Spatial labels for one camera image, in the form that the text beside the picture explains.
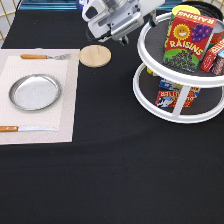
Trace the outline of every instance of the red raisins box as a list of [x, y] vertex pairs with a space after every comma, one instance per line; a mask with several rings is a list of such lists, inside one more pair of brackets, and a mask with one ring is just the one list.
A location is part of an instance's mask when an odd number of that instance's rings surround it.
[[179, 11], [173, 20], [164, 63], [194, 72], [217, 19]]
[[[175, 107], [180, 91], [159, 91], [156, 106], [157, 107]], [[190, 91], [184, 103], [184, 107], [190, 107], [195, 99], [193, 91]]]

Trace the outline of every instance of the white placemat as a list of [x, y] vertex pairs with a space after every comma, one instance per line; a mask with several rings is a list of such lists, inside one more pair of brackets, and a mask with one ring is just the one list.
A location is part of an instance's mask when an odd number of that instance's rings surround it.
[[[72, 53], [69, 60], [23, 60], [20, 54], [61, 55]], [[48, 126], [52, 131], [0, 133], [0, 144], [71, 142], [75, 113], [79, 50], [0, 50], [0, 125]], [[22, 111], [9, 100], [10, 87], [18, 79], [31, 74], [54, 76], [62, 86], [59, 99], [37, 111]]]

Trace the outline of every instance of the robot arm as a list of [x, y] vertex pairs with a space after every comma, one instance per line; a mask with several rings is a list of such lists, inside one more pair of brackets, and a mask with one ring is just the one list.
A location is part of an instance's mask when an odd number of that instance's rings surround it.
[[93, 38], [105, 42], [112, 38], [126, 43], [126, 35], [143, 25], [143, 17], [154, 14], [165, 0], [85, 0], [82, 17]]

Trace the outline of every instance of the knife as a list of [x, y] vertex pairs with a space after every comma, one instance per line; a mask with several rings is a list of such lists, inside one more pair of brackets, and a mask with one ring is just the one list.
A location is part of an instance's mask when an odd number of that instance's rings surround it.
[[47, 55], [37, 55], [37, 54], [22, 54], [20, 57], [22, 59], [55, 59], [55, 60], [65, 60], [68, 59], [71, 56], [71, 54], [64, 54], [59, 56], [47, 56]]
[[0, 132], [17, 132], [17, 131], [57, 131], [55, 128], [41, 126], [0, 126]]

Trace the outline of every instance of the metal plate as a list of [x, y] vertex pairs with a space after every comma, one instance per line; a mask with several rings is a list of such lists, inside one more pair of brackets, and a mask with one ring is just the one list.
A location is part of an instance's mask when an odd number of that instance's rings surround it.
[[49, 75], [23, 77], [9, 91], [11, 102], [22, 110], [39, 110], [51, 105], [60, 95], [59, 82]]

